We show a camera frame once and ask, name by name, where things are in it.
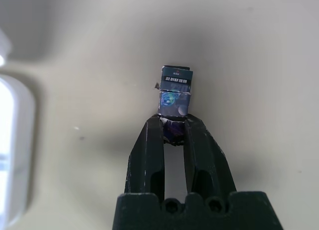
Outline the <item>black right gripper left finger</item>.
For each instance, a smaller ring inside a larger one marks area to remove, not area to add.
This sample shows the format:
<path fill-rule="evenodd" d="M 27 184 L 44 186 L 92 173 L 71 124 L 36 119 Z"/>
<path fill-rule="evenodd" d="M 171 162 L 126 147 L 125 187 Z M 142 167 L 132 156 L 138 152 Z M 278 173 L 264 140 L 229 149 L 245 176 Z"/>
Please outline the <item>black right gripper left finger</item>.
<path fill-rule="evenodd" d="M 152 193 L 164 198 L 165 166 L 162 121 L 151 116 L 128 159 L 125 193 Z"/>

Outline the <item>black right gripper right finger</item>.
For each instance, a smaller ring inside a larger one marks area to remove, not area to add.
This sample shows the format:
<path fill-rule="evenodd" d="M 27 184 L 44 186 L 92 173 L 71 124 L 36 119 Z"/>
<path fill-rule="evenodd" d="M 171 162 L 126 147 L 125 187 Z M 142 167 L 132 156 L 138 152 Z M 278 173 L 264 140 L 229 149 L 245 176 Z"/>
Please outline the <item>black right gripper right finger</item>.
<path fill-rule="evenodd" d="M 189 193 L 228 195 L 236 191 L 231 171 L 203 121 L 191 114 L 184 122 L 184 168 Z"/>

